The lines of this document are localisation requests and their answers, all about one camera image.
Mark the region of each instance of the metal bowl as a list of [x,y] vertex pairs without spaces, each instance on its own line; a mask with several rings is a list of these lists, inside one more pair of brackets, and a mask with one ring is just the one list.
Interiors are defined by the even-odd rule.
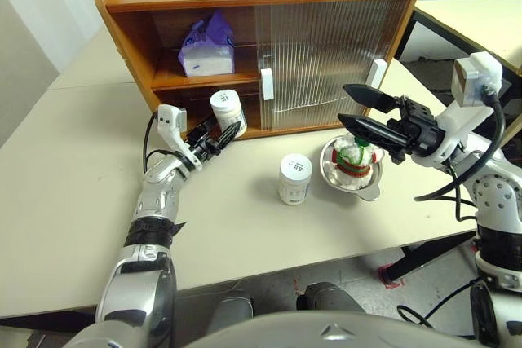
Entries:
[[354,193],[358,195],[361,199],[366,201],[377,200],[381,194],[381,190],[378,187],[378,183],[381,180],[381,175],[383,174],[383,166],[381,162],[372,164],[374,172],[372,173],[372,178],[369,181],[369,184],[366,187],[362,187],[361,189],[357,189],[354,191],[340,187],[337,181],[331,181],[329,177],[326,175],[325,164],[327,161],[331,161],[331,159],[328,159],[326,157],[332,157],[332,151],[334,150],[335,141],[343,137],[344,136],[338,136],[336,138],[331,139],[321,151],[321,156],[319,158],[319,167],[321,168],[321,175],[325,179],[326,183],[328,183],[331,187],[340,190],[341,192]]

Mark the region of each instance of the plastic bag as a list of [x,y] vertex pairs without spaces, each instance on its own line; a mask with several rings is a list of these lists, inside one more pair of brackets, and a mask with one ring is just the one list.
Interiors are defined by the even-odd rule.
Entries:
[[187,77],[234,73],[232,29],[219,11],[192,26],[178,54]]

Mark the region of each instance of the table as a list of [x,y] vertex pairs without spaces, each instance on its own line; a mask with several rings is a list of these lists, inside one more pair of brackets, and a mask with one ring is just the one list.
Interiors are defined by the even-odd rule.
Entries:
[[[106,51],[106,40],[106,32],[94,38],[0,149],[0,317],[95,305],[126,237],[150,112],[117,65],[123,63],[117,52]],[[100,70],[110,71],[107,83]],[[393,60],[382,88],[441,110],[419,85]],[[372,117],[385,121],[387,115],[372,111]],[[449,178],[410,160],[393,165],[385,159],[375,202],[328,187],[318,156],[342,133],[240,141],[194,174],[177,217],[188,224],[172,246],[179,289],[475,228],[455,221],[453,203],[412,201]],[[151,144],[160,147],[158,138]],[[299,206],[284,205],[276,194],[279,161],[289,152],[314,162],[310,196]]]
[[[511,87],[502,95],[502,106],[522,91],[522,0],[428,0],[415,4],[398,46],[399,59],[415,24],[426,26],[467,54],[491,53],[501,64]],[[506,128],[502,146],[522,129],[522,114]]]

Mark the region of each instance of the wooden cabinet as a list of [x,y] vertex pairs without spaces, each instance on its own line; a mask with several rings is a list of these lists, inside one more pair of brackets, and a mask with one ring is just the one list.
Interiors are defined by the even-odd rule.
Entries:
[[[189,126],[225,88],[241,97],[243,139],[341,126],[363,113],[343,91],[364,82],[374,59],[392,60],[415,0],[95,0],[148,106],[184,107]],[[185,77],[177,59],[190,26],[220,9],[231,25],[235,73]],[[274,98],[260,93],[270,68]]]

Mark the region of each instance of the white bottle cap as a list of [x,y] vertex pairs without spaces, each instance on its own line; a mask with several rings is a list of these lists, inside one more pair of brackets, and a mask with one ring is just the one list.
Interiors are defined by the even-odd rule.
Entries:
[[214,113],[226,113],[241,107],[239,95],[234,90],[221,90],[210,97],[210,106]]
[[306,183],[312,176],[312,163],[303,154],[289,154],[281,160],[280,172],[290,183]]

